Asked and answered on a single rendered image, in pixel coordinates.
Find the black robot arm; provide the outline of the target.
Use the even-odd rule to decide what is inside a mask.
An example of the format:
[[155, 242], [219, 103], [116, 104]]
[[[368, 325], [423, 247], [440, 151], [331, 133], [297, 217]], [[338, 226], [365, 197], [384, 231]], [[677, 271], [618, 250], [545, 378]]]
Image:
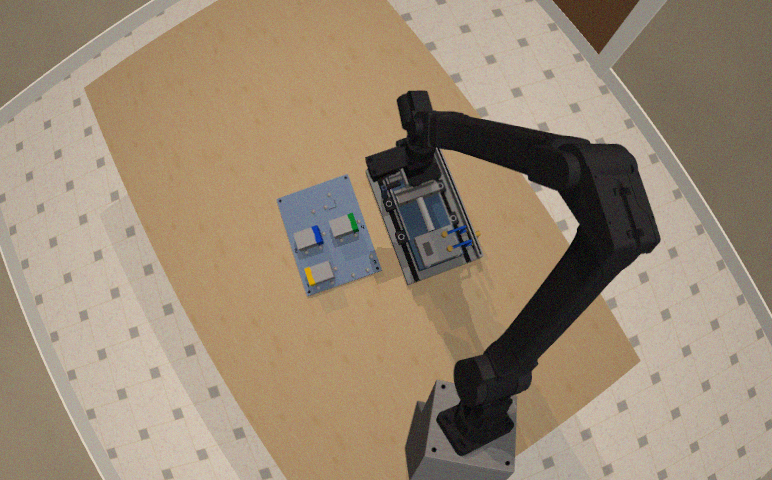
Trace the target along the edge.
[[373, 182], [404, 167], [407, 178], [423, 174], [426, 163], [411, 160], [430, 160], [436, 147], [454, 150], [558, 191], [579, 223], [565, 254], [501, 337], [483, 355], [455, 364], [461, 400], [436, 421], [456, 454], [464, 456], [513, 429], [507, 414], [511, 396], [529, 388], [539, 357], [623, 269], [640, 254], [651, 253], [661, 237], [637, 161], [624, 146], [584, 144], [590, 141], [433, 111], [427, 91], [408, 91], [397, 105], [407, 137], [397, 147], [365, 157]]

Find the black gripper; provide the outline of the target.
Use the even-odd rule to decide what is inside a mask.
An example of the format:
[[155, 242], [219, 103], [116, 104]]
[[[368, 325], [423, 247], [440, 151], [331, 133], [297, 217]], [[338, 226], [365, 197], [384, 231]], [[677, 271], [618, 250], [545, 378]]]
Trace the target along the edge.
[[441, 178], [442, 173], [441, 173], [441, 170], [440, 170], [440, 168], [438, 166], [438, 163], [437, 163], [436, 158], [435, 158], [434, 155], [433, 155], [433, 157], [430, 160], [428, 160], [426, 162], [421, 162], [420, 163], [420, 162], [415, 162], [413, 160], [411, 160], [411, 161], [414, 162], [414, 163], [417, 163], [417, 164], [424, 164], [424, 163], [426, 163], [426, 169], [425, 169], [425, 172], [423, 174], [420, 174], [420, 175], [417, 175], [417, 176], [414, 176], [414, 177], [411, 177], [411, 178], [407, 178], [407, 181], [408, 181], [410, 187], [416, 187], [416, 186], [421, 185], [422, 183], [425, 183], [425, 182], [428, 182], [428, 181], [431, 181], [431, 180], [436, 180], [436, 179]]

